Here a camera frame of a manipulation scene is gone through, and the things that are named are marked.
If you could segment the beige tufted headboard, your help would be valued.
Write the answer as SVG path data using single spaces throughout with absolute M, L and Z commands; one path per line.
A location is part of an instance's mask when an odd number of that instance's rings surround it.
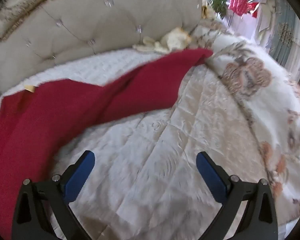
M 191 31 L 203 0 L 47 0 L 0 41 L 0 94 L 46 69 Z

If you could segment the green potted plant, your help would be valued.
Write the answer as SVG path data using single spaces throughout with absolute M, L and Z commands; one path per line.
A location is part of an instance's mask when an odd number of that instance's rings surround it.
M 221 18 L 225 18 L 227 13 L 226 0 L 208 0 L 208 5 Z

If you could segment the floral white duvet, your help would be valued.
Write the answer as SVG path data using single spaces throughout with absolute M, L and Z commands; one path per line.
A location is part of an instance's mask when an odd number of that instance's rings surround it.
M 71 208 L 92 239 L 197 239 L 220 209 L 196 169 L 205 151 L 228 174 L 266 178 L 279 239 L 300 217 L 300 87 L 263 49 L 216 21 L 194 31 L 213 50 L 169 109 L 87 129 L 56 157 L 96 164 Z

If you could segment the white quilted bedspread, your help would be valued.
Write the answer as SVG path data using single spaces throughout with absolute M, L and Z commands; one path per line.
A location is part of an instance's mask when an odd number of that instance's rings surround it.
M 60 79 L 105 85 L 137 66 L 160 57 L 162 55 L 158 53 L 142 53 L 134 49 L 122 49 L 67 62 L 21 81 L 0 96 L 0 105 L 5 96 L 22 91 L 27 85 L 37 87 L 42 83 Z

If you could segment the teal patterned curtain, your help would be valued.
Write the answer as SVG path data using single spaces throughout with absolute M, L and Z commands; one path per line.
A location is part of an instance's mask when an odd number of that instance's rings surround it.
M 300 71 L 300 20 L 287 0 L 275 0 L 275 25 L 269 55 L 290 72 Z

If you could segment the red knit garment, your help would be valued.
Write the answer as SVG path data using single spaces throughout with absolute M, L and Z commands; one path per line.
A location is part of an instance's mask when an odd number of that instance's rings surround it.
M 171 108 L 183 77 L 212 55 L 187 49 L 138 66 L 104 86 L 62 79 L 33 92 L 6 96 L 0 105 L 0 235 L 10 239 L 24 179 L 45 179 L 52 158 L 86 128 Z

